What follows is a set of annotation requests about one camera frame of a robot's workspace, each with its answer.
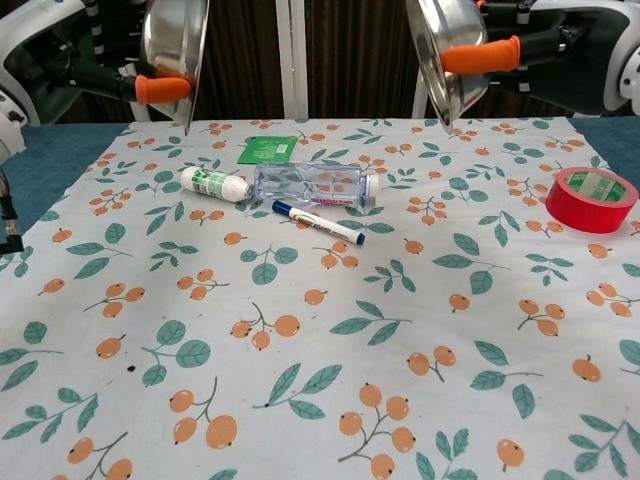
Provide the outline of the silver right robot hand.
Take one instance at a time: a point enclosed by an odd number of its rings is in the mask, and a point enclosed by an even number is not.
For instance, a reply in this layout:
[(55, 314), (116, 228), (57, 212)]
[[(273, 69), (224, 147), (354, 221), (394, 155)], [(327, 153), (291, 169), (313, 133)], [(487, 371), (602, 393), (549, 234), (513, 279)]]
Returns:
[(445, 71), (585, 115), (631, 104), (622, 71), (640, 46), (640, 0), (477, 0), (488, 35), (440, 54)]

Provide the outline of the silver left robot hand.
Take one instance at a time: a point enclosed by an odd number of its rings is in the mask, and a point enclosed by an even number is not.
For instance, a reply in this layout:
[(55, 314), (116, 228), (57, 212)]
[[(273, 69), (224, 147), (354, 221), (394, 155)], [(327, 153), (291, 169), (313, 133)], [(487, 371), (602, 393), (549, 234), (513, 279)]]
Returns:
[(134, 61), (160, 0), (25, 0), (0, 19), (0, 90), (31, 126), (56, 122), (83, 92), (140, 105), (189, 97), (191, 79)]

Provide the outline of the metal bowl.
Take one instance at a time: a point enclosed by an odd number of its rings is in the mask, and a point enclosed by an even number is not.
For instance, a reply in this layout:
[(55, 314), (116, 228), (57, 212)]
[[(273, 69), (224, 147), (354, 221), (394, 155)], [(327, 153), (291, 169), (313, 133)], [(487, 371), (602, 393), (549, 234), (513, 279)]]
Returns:
[(193, 120), (210, 0), (148, 0), (136, 95), (189, 130)]
[(444, 70), (440, 54), (488, 40), (482, 16), (472, 0), (405, 0), (409, 27), (429, 100), (441, 125), (454, 122), (485, 94), (486, 74), (454, 74)]

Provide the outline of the red tape roll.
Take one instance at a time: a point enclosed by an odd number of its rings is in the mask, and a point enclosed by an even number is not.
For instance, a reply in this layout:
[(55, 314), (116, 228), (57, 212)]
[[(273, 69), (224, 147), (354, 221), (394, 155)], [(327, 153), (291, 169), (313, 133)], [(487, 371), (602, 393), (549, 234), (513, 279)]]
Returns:
[(554, 177), (545, 206), (549, 214), (581, 232), (617, 231), (640, 199), (626, 179), (602, 169), (572, 167)]

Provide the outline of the small white green-label bottle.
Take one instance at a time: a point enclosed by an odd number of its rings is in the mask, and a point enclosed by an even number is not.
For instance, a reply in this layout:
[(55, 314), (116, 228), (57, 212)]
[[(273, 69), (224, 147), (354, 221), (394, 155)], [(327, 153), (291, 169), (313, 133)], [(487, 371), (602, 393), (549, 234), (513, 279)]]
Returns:
[(180, 181), (189, 191), (231, 203), (247, 200), (253, 194), (253, 186), (240, 176), (196, 166), (184, 169)]

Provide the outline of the green foil packet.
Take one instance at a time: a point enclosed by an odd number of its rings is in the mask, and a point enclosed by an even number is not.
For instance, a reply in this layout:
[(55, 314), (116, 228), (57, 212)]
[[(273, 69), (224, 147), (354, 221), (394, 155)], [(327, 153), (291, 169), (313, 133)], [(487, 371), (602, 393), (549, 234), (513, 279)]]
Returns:
[(246, 141), (238, 164), (288, 163), (297, 144), (294, 136), (253, 136)]

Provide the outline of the clear plastic water bottle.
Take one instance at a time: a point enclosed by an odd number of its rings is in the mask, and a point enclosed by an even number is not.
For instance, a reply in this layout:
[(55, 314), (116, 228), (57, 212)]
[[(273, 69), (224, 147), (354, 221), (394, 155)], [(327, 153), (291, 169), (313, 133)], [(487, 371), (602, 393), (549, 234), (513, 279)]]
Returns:
[(356, 206), (374, 201), (380, 190), (377, 174), (358, 166), (263, 163), (254, 171), (256, 199)]

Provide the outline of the white marker blue cap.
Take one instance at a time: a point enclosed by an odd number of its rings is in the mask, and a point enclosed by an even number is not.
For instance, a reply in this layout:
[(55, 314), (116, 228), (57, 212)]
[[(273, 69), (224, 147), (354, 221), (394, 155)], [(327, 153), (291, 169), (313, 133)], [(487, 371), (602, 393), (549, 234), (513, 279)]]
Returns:
[(286, 216), (297, 223), (307, 225), (351, 244), (363, 245), (365, 242), (365, 235), (356, 230), (300, 210), (282, 201), (274, 201), (272, 210), (274, 213)]

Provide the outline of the floral tablecloth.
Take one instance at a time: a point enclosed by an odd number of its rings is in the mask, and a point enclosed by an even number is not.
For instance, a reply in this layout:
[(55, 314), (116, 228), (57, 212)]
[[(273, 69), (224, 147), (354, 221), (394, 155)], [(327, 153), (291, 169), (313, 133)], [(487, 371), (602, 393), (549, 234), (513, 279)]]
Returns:
[[(377, 174), (282, 201), (364, 244), (182, 187), (253, 136)], [(576, 231), (566, 167), (560, 118), (129, 125), (0, 256), (0, 480), (640, 480), (640, 202)]]

